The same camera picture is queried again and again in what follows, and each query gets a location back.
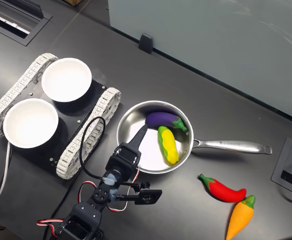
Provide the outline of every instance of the purple eggplant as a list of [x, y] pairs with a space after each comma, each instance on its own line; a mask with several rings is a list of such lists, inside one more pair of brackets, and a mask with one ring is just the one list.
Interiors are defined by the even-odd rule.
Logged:
[[184, 132], [188, 129], [184, 126], [181, 118], [167, 112], [153, 112], [146, 117], [146, 124], [150, 127], [171, 127], [175, 129], [182, 129]]

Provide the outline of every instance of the wire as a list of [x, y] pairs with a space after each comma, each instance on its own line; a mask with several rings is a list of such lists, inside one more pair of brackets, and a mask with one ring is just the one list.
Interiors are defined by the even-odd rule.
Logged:
[[[135, 176], [135, 178], [132, 180], [132, 183], [134, 183], [137, 179], [139, 175], [139, 167], [138, 167], [138, 170], [137, 170], [137, 174]], [[115, 208], [111, 208], [107, 205], [107, 208], [112, 211], [112, 212], [116, 212], [116, 213], [119, 213], [119, 212], [123, 212], [126, 208], [127, 208], [127, 205], [128, 205], [128, 201], [126, 201], [126, 204], [125, 204], [125, 207], [123, 209], [115, 209]]]
[[[83, 169], [82, 166], [84, 166], [84, 165], [88, 162], [89, 158], [90, 158], [91, 155], [95, 152], [95, 150], [97, 149], [98, 145], [100, 144], [100, 141], [101, 141], [101, 139], [102, 139], [102, 136], [104, 135], [104, 132], [105, 132], [105, 128], [106, 128], [106, 127], [105, 127], [105, 126], [106, 126], [105, 123], [106, 123], [106, 122], [105, 122], [105, 120], [104, 120], [102, 117], [100, 117], [100, 116], [99, 116], [99, 117], [96, 117], [96, 118], [94, 118], [94, 119], [92, 119], [91, 122], [93, 122], [93, 121], [94, 121], [95, 119], [97, 119], [97, 118], [100, 118], [101, 120], [103, 120], [103, 124], [104, 124], [103, 129], [102, 129], [102, 132], [101, 132], [101, 135], [100, 135], [100, 137], [99, 137], [99, 139], [98, 139], [96, 145], [95, 145], [94, 148], [91, 150], [91, 152], [89, 153], [88, 157], [86, 158], [86, 161], [85, 161], [83, 164], [80, 162], [80, 164], [81, 164], [81, 168], [80, 168], [79, 171], [73, 176], [72, 182], [70, 183], [70, 185], [69, 185], [69, 187], [68, 187], [68, 190], [66, 191], [64, 197], [62, 198], [61, 202], [58, 204], [58, 206], [56, 207], [56, 209], [54, 210], [54, 212], [51, 214], [51, 217], [50, 217], [51, 219], [53, 219], [53, 218], [55, 217], [55, 215], [57, 214], [58, 210], [60, 209], [60, 207], [62, 206], [62, 204], [65, 202], [65, 200], [66, 200], [67, 196], [69, 195], [69, 193], [70, 193], [70, 191], [71, 191], [73, 185], [75, 184], [75, 181], [77, 180], [77, 178], [78, 178], [78, 176], [79, 176], [81, 170]], [[83, 144], [80, 144], [80, 149], [79, 149], [79, 151], [80, 151], [80, 153], [79, 153], [79, 160], [80, 160], [80, 156], [81, 156], [81, 160], [82, 160], [82, 148], [83, 148]], [[47, 236], [47, 233], [48, 233], [48, 229], [49, 229], [49, 228], [46, 227], [45, 232], [44, 232], [44, 236], [43, 236], [43, 240], [46, 240], [46, 236]]]
[[86, 167], [85, 167], [85, 165], [84, 165], [84, 163], [83, 163], [83, 161], [82, 161], [82, 149], [83, 149], [83, 146], [84, 146], [84, 140], [85, 140], [86, 132], [88, 131], [88, 128], [90, 127], [90, 125], [91, 125], [95, 120], [97, 120], [97, 119], [101, 119], [101, 120], [103, 121], [103, 129], [102, 129], [102, 132], [101, 132], [101, 136], [100, 136], [100, 138], [99, 138], [98, 141], [97, 141], [97, 144], [100, 142], [100, 139], [102, 138], [102, 136], [103, 136], [104, 133], [105, 133], [106, 121], [104, 120], [103, 117], [101, 117], [101, 116], [97, 116], [97, 117], [95, 117], [94, 119], [92, 119], [92, 120], [88, 123], [88, 125], [86, 126], [86, 128], [85, 128], [85, 130], [84, 130], [84, 133], [83, 133], [83, 135], [82, 135], [82, 139], [81, 139], [81, 143], [80, 143], [80, 149], [79, 149], [79, 161], [80, 161], [80, 164], [81, 164], [81, 168], [82, 168], [82, 170], [83, 170], [87, 175], [89, 175], [89, 176], [92, 177], [92, 178], [102, 180], [103, 178], [102, 178], [101, 176], [96, 176], [96, 175], [90, 173], [90, 172], [86, 169]]
[[90, 185], [94, 186], [95, 189], [97, 188], [96, 185], [92, 181], [84, 181], [81, 184], [80, 189], [79, 189], [79, 192], [78, 192], [78, 203], [81, 203], [81, 189], [84, 186], [84, 184], [90, 184]]
[[[12, 153], [13, 153], [13, 147], [10, 142], [8, 142], [8, 147], [7, 147], [7, 156], [6, 156], [6, 165], [5, 165], [5, 172], [4, 175], [0, 181], [0, 195], [5, 187], [6, 180], [7, 180], [7, 175], [8, 175], [8, 168], [12, 159]], [[5, 230], [6, 228], [4, 226], [0, 226], [0, 231]]]
[[37, 221], [37, 225], [38, 226], [49, 226], [51, 228], [52, 236], [54, 236], [56, 238], [58, 235], [56, 235], [56, 233], [55, 233], [55, 227], [50, 223], [55, 223], [55, 222], [62, 223], [63, 221], [64, 221], [64, 219], [58, 219], [58, 218], [42, 219], [42, 220]]

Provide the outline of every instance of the red and white cable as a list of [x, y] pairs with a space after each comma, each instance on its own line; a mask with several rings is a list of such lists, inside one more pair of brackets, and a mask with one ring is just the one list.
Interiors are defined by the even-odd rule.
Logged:
[[81, 190], [82, 190], [82, 187], [84, 186], [84, 184], [90, 184], [90, 185], [94, 186], [95, 188], [97, 188], [96, 185], [94, 184], [94, 182], [92, 182], [92, 181], [84, 181], [81, 184], [79, 192], [78, 192], [78, 203], [81, 203]]
[[51, 218], [51, 219], [42, 219], [37, 221], [38, 226], [49, 226], [51, 228], [51, 234], [55, 238], [58, 236], [55, 233], [55, 227], [50, 224], [50, 223], [62, 223], [64, 220], [63, 219], [58, 219], [58, 218]]
[[[136, 181], [138, 175], [139, 175], [139, 168], [138, 168], [138, 170], [137, 170], [137, 174], [136, 174], [135, 178], [132, 180], [132, 183], [134, 183], [134, 182]], [[112, 211], [112, 212], [119, 213], [119, 212], [124, 211], [124, 210], [127, 208], [127, 205], [128, 205], [128, 201], [126, 201], [125, 207], [124, 207], [123, 209], [115, 209], [115, 208], [111, 208], [111, 207], [109, 207], [108, 205], [107, 205], [107, 208], [108, 208], [110, 211]]]

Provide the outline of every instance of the white bowl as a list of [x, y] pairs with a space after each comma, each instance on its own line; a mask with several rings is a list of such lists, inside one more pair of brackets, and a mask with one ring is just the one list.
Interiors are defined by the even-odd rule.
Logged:
[[31, 98], [14, 105], [4, 120], [4, 133], [11, 144], [30, 149], [44, 144], [55, 133], [58, 113], [48, 102]]
[[42, 76], [42, 89], [57, 102], [71, 102], [82, 97], [91, 85], [88, 66], [76, 58], [63, 58], [52, 63]]

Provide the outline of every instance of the red chili pepper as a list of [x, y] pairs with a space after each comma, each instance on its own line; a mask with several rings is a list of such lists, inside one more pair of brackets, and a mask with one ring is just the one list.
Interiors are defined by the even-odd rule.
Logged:
[[210, 193], [219, 200], [228, 203], [238, 203], [246, 196], [246, 189], [244, 188], [238, 191], [234, 191], [213, 178], [205, 177], [203, 174], [201, 174], [199, 177], [204, 181]]

